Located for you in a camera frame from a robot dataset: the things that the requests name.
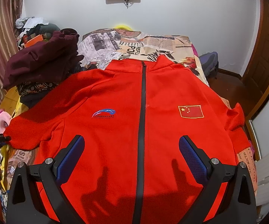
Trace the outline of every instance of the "yellow round object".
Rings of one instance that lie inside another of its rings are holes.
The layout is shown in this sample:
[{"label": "yellow round object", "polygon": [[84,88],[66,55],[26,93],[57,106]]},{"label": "yellow round object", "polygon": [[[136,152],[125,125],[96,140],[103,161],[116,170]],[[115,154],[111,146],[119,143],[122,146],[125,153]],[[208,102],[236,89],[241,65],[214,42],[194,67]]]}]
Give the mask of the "yellow round object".
[{"label": "yellow round object", "polygon": [[130,27],[126,25],[117,25],[116,27],[114,27],[114,29],[123,29],[123,30],[133,31]]}]

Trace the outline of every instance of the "wooden door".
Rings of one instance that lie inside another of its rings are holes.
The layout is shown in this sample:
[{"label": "wooden door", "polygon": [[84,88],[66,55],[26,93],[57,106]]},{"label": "wooden door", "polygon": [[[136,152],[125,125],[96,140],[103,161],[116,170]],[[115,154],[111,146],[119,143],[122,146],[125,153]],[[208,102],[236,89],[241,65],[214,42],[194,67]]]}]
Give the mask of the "wooden door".
[{"label": "wooden door", "polygon": [[269,85],[269,0],[261,0],[260,20],[256,45],[242,78],[256,102]]}]

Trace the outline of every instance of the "zipper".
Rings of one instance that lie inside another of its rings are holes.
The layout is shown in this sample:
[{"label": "zipper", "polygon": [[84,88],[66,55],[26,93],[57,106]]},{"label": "zipper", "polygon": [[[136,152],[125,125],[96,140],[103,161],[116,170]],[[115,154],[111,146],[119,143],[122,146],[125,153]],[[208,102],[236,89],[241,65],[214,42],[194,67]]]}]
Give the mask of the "zipper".
[{"label": "zipper", "polygon": [[137,145],[137,175],[136,175],[136,197],[134,203],[134,212],[132,224],[141,222],[143,194],[144,194],[144,154],[145,154],[145,114],[146,114],[146,68],[142,61],[142,94],[141,94],[141,111],[139,115],[139,133]]}]

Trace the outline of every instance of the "flag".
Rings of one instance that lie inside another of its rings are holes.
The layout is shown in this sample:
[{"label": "flag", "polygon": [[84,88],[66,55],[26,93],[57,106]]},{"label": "flag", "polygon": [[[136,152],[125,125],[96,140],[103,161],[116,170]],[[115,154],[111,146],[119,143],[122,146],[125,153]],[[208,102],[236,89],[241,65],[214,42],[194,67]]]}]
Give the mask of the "flag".
[{"label": "flag", "polygon": [[178,106],[182,118],[204,118],[201,105]]}]

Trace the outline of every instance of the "embroidered logo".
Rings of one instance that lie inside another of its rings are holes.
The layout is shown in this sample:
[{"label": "embroidered logo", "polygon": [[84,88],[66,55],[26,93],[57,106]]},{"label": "embroidered logo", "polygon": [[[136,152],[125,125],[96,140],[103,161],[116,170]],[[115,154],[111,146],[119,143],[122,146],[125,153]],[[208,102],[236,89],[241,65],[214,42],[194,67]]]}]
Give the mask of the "embroidered logo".
[{"label": "embroidered logo", "polygon": [[97,111],[92,115],[92,118],[113,118],[115,116],[116,111],[112,109],[102,109]]},{"label": "embroidered logo", "polygon": [[178,109],[182,118],[204,118],[201,105],[178,106]]}]

